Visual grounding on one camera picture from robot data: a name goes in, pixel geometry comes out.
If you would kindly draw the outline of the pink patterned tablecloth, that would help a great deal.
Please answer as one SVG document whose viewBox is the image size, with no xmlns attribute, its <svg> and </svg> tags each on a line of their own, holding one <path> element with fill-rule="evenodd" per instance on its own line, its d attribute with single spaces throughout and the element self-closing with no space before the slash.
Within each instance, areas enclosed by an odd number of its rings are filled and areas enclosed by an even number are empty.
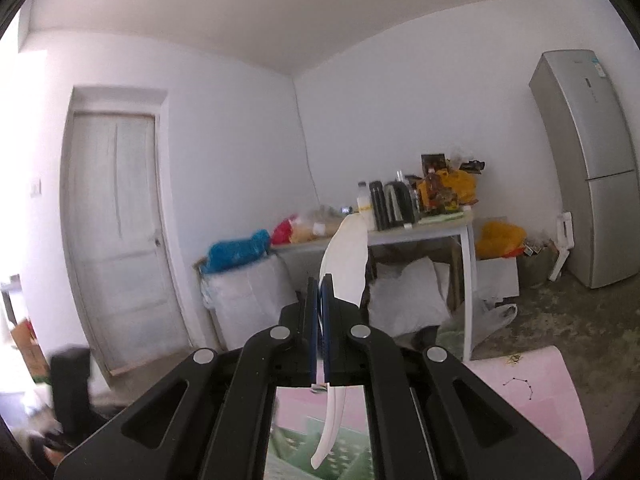
<svg viewBox="0 0 640 480">
<path fill-rule="evenodd" d="M 476 360 L 469 369 L 565 452 L 589 478 L 594 473 L 584 412 L 558 348 Z M 360 386 L 346 389 L 343 420 L 332 451 L 314 469 L 326 418 L 324 389 L 280 388 L 268 446 L 266 479 L 372 479 L 366 398 Z"/>
</svg>

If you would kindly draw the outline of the white sack under table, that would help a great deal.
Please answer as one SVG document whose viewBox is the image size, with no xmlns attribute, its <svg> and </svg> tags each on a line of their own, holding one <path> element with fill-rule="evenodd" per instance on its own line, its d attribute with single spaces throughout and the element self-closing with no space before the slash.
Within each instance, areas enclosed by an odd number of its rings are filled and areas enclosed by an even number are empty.
<svg viewBox="0 0 640 480">
<path fill-rule="evenodd" d="M 405 266 L 379 263 L 376 270 L 378 277 L 369 286 L 371 326 L 397 337 L 450 319 L 448 263 L 424 257 Z"/>
</svg>

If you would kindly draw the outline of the large white plastic sack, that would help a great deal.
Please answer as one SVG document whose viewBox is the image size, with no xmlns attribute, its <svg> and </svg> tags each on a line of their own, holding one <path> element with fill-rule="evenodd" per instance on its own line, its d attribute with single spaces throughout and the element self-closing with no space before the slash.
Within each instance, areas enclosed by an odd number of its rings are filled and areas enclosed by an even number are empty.
<svg viewBox="0 0 640 480">
<path fill-rule="evenodd" d="M 281 310 L 297 302 L 288 268 L 277 255 L 202 275 L 201 293 L 228 350 L 242 348 L 251 336 L 276 325 Z"/>
</svg>

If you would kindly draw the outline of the white door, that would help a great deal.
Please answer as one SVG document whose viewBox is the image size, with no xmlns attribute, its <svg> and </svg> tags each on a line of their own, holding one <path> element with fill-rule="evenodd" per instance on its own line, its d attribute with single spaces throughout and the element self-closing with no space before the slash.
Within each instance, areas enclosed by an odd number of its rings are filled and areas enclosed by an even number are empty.
<svg viewBox="0 0 640 480">
<path fill-rule="evenodd" d="M 108 377 L 190 346 L 165 247 L 156 128 L 163 93 L 73 88 L 61 216 L 78 315 Z"/>
</svg>

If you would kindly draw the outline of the blue plastic bag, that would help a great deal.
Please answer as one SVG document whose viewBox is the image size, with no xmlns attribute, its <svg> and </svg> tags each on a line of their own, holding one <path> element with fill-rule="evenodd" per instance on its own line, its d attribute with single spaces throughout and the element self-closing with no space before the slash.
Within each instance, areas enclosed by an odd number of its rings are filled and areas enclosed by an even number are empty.
<svg viewBox="0 0 640 480">
<path fill-rule="evenodd" d="M 198 270 L 203 274 L 215 274 L 246 266 L 261 259 L 270 245 L 270 234 L 266 230 L 259 230 L 247 238 L 222 240 L 209 248 Z"/>
</svg>

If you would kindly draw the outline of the yellow orange bag on floor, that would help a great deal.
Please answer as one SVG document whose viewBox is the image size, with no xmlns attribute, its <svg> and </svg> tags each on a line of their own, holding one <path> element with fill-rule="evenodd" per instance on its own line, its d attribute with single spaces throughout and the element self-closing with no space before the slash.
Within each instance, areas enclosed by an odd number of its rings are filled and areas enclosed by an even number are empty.
<svg viewBox="0 0 640 480">
<path fill-rule="evenodd" d="M 475 242 L 476 256 L 480 260 L 516 257 L 524 252 L 526 236 L 526 231 L 515 224 L 488 221 Z"/>
</svg>

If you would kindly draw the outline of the white side table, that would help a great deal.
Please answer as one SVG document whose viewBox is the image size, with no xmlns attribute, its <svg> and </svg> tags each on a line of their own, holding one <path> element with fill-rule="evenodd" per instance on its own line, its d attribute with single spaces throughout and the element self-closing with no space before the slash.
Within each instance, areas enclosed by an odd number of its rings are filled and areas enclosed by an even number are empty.
<svg viewBox="0 0 640 480">
<path fill-rule="evenodd" d="M 368 248 L 372 255 L 385 264 L 399 264 L 410 259 L 409 249 L 417 255 L 428 244 L 450 243 L 451 264 L 454 277 L 462 273 L 462 284 L 454 286 L 462 293 L 463 302 L 463 346 L 462 358 L 469 361 L 473 352 L 474 322 L 473 300 L 477 291 L 474 214 L 465 206 L 457 214 L 443 214 L 414 224 L 411 228 L 393 228 L 368 233 Z"/>
</svg>

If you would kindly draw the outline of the red plastic bag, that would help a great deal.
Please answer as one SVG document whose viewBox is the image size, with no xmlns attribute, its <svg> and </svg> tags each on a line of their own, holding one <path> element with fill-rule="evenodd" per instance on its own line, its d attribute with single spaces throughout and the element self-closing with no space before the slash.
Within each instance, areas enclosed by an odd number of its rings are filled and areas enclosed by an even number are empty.
<svg viewBox="0 0 640 480">
<path fill-rule="evenodd" d="M 271 244 L 273 246 L 286 245 L 291 243 L 293 233 L 293 222 L 297 219 L 296 214 L 281 221 L 271 233 Z"/>
</svg>

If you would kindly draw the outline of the black kettle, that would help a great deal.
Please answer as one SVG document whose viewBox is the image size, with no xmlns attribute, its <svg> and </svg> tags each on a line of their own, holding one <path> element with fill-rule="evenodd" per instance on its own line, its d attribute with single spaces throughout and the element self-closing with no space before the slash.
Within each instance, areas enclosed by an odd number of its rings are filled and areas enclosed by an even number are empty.
<svg viewBox="0 0 640 480">
<path fill-rule="evenodd" d="M 390 225 L 404 226 L 419 220 L 414 200 L 408 185 L 402 181 L 392 181 L 384 185 L 384 197 Z"/>
</svg>

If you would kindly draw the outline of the white bottle yellow band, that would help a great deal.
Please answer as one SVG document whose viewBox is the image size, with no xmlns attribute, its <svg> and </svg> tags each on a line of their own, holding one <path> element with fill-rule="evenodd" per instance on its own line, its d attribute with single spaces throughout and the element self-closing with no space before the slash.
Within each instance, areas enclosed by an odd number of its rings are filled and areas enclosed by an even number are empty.
<svg viewBox="0 0 640 480">
<path fill-rule="evenodd" d="M 366 222 L 369 232 L 376 230 L 375 214 L 371 200 L 371 194 L 366 181 L 358 183 L 357 206 L 360 216 Z"/>
</svg>

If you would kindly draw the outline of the black thermos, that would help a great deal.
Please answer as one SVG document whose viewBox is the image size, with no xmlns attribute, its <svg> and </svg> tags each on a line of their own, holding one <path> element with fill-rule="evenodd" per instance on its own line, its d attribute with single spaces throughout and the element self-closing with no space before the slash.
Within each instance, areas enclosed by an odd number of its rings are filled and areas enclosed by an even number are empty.
<svg viewBox="0 0 640 480">
<path fill-rule="evenodd" d="M 386 210 L 386 201 L 384 188 L 381 181 L 372 181 L 369 183 L 371 202 L 374 211 L 376 228 L 379 231 L 386 231 L 390 228 L 390 220 Z"/>
</svg>

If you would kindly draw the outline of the silver refrigerator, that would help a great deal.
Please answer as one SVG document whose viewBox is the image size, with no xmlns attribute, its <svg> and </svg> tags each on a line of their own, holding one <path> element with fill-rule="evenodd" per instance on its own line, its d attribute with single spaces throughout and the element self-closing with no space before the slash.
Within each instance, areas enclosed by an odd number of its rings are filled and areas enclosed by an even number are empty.
<svg viewBox="0 0 640 480">
<path fill-rule="evenodd" d="M 639 272 L 639 177 L 626 117 L 589 50 L 544 52 L 529 81 L 572 215 L 567 266 L 600 288 Z"/>
</svg>

